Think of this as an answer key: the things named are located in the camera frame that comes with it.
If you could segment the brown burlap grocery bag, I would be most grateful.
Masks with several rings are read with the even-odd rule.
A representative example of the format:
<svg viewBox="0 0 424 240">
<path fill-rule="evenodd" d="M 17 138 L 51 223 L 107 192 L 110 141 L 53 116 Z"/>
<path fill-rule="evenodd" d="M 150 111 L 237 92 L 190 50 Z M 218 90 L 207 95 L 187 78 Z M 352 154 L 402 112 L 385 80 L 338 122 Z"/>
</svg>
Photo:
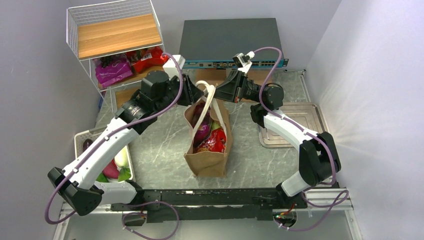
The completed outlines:
<svg viewBox="0 0 424 240">
<path fill-rule="evenodd" d="M 184 158 L 195 176 L 222 178 L 233 145 L 229 113 L 223 101 L 215 98 L 215 86 L 203 80 L 195 86 L 205 89 L 201 91 L 204 95 L 184 112 L 191 143 Z"/>
</svg>

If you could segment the red candy bag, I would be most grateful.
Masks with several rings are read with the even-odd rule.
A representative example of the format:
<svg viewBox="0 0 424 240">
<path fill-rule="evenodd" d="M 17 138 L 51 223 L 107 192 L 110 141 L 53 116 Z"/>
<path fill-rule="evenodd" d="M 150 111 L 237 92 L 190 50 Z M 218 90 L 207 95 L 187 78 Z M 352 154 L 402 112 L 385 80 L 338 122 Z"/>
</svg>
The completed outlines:
<svg viewBox="0 0 424 240">
<path fill-rule="evenodd" d="M 224 153 L 226 149 L 227 137 L 224 129 L 221 127 L 211 131 L 209 137 L 202 141 L 197 147 L 194 148 L 194 153 L 200 152 L 216 152 Z"/>
</svg>

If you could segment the green lettuce toy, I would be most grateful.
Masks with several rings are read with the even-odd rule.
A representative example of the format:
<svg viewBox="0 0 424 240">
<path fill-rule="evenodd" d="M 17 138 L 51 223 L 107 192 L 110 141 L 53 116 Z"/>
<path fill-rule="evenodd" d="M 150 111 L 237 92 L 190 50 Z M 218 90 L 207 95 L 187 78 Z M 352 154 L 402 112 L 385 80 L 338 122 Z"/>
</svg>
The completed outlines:
<svg viewBox="0 0 424 240">
<path fill-rule="evenodd" d="M 132 177 L 131 170 L 128 167 L 122 167 L 119 171 L 118 182 L 124 182 Z"/>
</svg>

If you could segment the green cabbage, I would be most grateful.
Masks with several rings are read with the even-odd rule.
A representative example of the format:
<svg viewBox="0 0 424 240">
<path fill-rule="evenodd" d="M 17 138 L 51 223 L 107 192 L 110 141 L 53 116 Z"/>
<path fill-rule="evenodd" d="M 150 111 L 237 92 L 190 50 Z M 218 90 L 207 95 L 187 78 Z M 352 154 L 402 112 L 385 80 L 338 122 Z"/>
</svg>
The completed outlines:
<svg viewBox="0 0 424 240">
<path fill-rule="evenodd" d="M 216 121 L 213 121 L 210 125 L 211 131 L 214 131 L 214 130 L 217 130 L 217 129 L 220 129 L 220 128 L 221 128 L 220 123 L 216 122 Z"/>
</svg>

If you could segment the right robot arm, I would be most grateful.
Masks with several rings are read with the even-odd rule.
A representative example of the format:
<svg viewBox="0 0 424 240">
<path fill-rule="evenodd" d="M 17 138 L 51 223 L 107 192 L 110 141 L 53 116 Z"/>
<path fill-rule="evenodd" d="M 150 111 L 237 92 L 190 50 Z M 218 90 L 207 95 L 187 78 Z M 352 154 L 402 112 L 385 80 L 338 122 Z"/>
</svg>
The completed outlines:
<svg viewBox="0 0 424 240">
<path fill-rule="evenodd" d="M 308 129 L 284 114 L 280 109 L 284 99 L 281 85 L 273 82 L 258 85 L 246 73 L 232 70 L 215 88 L 214 97 L 232 103 L 241 99 L 254 101 L 256 104 L 250 107 L 252 121 L 297 149 L 298 170 L 276 187 L 275 200 L 280 207 L 289 207 L 299 193 L 325 184 L 327 179 L 331 179 L 330 185 L 335 183 L 341 163 L 333 136 L 326 131 Z"/>
</svg>

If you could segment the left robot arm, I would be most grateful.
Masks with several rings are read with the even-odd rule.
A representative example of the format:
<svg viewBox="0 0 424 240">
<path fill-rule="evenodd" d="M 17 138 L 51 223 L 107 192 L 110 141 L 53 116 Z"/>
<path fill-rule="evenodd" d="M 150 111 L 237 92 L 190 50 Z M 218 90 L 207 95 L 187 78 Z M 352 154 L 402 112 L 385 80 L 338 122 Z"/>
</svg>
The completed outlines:
<svg viewBox="0 0 424 240">
<path fill-rule="evenodd" d="M 115 113 L 104 132 L 73 162 L 47 174 L 56 192 L 80 216 L 99 205 L 125 204 L 131 210 L 144 203 L 144 191 L 133 180 L 99 182 L 100 173 L 124 147 L 137 139 L 158 116 L 174 105 L 189 106 L 204 92 L 190 78 L 169 77 L 161 70 L 149 72 L 140 88 Z"/>
</svg>

